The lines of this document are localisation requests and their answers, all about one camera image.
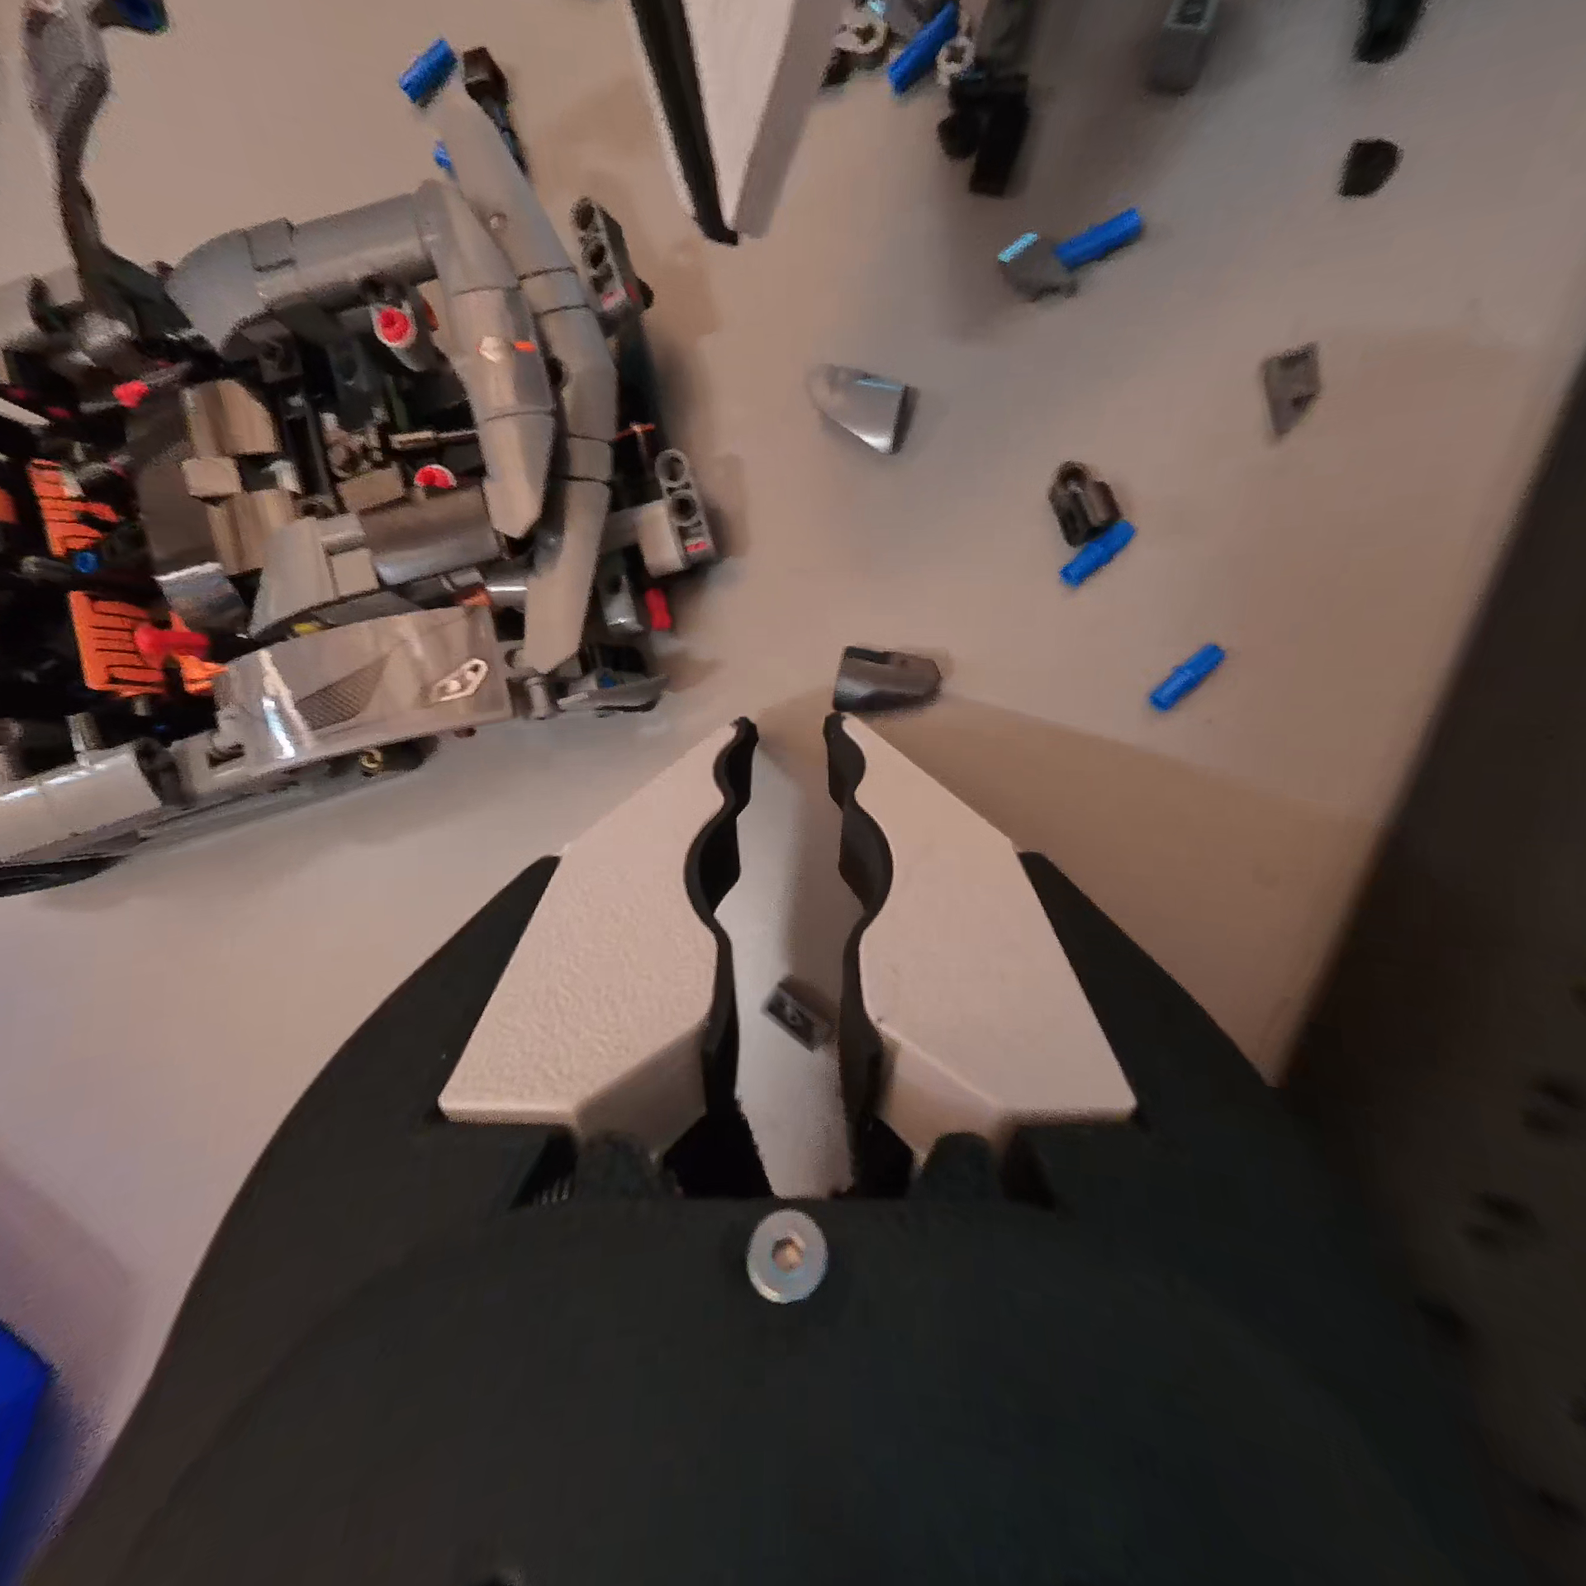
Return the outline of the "blue plastic bin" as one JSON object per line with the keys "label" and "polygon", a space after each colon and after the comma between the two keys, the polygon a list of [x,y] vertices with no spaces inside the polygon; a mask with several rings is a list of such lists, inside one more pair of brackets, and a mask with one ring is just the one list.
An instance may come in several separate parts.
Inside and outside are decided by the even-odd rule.
{"label": "blue plastic bin", "polygon": [[21,1549],[54,1502],[57,1370],[3,1324],[3,1540]]}

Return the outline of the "grey lego bracket piece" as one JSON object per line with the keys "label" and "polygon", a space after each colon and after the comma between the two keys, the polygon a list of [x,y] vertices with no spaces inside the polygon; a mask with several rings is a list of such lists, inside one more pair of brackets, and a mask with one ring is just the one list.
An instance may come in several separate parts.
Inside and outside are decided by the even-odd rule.
{"label": "grey lego bracket piece", "polygon": [[1275,441],[1294,433],[1321,395],[1322,367],[1317,343],[1271,354],[1262,361],[1262,397]]}

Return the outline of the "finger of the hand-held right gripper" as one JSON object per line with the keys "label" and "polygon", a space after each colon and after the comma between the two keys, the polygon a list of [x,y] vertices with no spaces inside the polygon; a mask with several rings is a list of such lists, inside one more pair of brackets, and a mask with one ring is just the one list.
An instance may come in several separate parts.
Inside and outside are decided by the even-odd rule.
{"label": "finger of the hand-held right gripper", "polygon": [[845,3],[629,5],[667,169],[709,243],[767,233],[845,14]]}

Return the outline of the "black lego pin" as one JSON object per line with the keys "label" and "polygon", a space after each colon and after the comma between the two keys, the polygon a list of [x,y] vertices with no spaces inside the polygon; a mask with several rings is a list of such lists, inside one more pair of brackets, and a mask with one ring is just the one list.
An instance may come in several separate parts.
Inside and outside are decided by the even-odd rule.
{"label": "black lego pin", "polygon": [[463,88],[469,99],[488,114],[516,167],[528,176],[528,154],[512,120],[511,82],[488,48],[477,46],[463,54]]}

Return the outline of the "grey curved slope piece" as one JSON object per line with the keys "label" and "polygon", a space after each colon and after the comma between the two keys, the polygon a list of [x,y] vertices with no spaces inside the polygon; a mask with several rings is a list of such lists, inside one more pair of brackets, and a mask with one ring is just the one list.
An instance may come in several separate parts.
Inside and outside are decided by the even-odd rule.
{"label": "grey curved slope piece", "polygon": [[835,363],[807,373],[807,395],[826,428],[882,458],[901,452],[920,403],[911,384]]}

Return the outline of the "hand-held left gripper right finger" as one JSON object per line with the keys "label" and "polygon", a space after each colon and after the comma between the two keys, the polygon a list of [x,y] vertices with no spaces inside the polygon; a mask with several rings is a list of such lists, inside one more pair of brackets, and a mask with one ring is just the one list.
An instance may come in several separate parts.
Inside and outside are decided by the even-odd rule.
{"label": "hand-held left gripper right finger", "polygon": [[1137,1092],[1013,839],[864,720],[824,724],[856,903],[839,1085],[860,1173],[911,1173],[949,1137],[1126,1124]]}

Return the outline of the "grey studded slope piece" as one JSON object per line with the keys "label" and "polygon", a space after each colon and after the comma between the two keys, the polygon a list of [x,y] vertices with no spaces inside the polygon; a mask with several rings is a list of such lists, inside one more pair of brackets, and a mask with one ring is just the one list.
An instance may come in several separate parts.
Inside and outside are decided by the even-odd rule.
{"label": "grey studded slope piece", "polygon": [[837,1039],[839,1017],[835,1007],[798,979],[777,983],[767,994],[762,1013],[811,1054],[833,1047]]}
{"label": "grey studded slope piece", "polygon": [[1145,88],[1160,97],[1198,90],[1215,48],[1224,3],[1169,3],[1152,37]]}

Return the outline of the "black lego slope piece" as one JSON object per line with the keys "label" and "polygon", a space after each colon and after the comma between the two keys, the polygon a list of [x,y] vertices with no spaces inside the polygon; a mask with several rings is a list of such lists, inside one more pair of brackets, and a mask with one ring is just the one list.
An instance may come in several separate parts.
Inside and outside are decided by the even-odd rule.
{"label": "black lego slope piece", "polygon": [[924,709],[945,684],[941,665],[926,656],[847,647],[831,694],[831,709],[850,716]]}

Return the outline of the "grey lego car model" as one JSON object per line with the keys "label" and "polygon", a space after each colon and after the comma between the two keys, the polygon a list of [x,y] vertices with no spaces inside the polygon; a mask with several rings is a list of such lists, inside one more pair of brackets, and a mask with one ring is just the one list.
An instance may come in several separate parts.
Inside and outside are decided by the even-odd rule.
{"label": "grey lego car model", "polygon": [[86,182],[106,35],[23,5],[72,263],[5,284],[5,898],[514,718],[643,715],[669,590],[720,548],[662,426],[650,288],[601,205],[548,220],[460,71],[439,176],[180,265]]}

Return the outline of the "grey lego slope tile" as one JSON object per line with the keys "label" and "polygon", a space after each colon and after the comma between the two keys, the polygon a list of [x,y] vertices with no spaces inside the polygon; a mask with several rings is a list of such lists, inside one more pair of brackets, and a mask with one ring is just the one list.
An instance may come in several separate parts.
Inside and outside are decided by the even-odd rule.
{"label": "grey lego slope tile", "polygon": [[1037,231],[1005,246],[998,254],[998,267],[1005,286],[1024,303],[1073,299],[1079,293],[1079,278],[1060,260],[1058,244]]}

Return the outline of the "pile of small lego pieces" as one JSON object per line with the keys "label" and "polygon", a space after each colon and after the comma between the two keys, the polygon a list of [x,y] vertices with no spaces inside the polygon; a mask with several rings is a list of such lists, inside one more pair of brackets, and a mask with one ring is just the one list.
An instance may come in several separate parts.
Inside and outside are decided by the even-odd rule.
{"label": "pile of small lego pieces", "polygon": [[[1035,48],[1041,3],[958,3],[962,35],[945,50],[939,67],[898,103],[941,101],[937,141],[945,159],[967,169],[967,188],[981,197],[1003,197],[1032,125],[1030,57]],[[886,3],[845,5],[828,57],[824,88],[875,74],[899,48],[886,25]]]}

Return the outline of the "black angled lego connector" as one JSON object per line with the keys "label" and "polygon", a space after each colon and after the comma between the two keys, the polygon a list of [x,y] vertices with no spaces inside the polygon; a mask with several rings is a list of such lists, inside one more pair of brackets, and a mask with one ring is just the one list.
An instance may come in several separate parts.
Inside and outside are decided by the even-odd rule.
{"label": "black angled lego connector", "polygon": [[1058,467],[1047,501],[1064,543],[1073,550],[1100,541],[1124,516],[1113,488],[1083,463]]}

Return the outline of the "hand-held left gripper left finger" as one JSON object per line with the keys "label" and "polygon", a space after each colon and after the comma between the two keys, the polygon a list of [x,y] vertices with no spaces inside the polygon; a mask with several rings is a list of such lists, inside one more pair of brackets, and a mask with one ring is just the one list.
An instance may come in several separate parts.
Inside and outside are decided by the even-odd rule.
{"label": "hand-held left gripper left finger", "polygon": [[450,1122],[628,1137],[660,1158],[739,1115],[720,911],[758,745],[750,720],[720,728],[563,850],[443,1090]]}

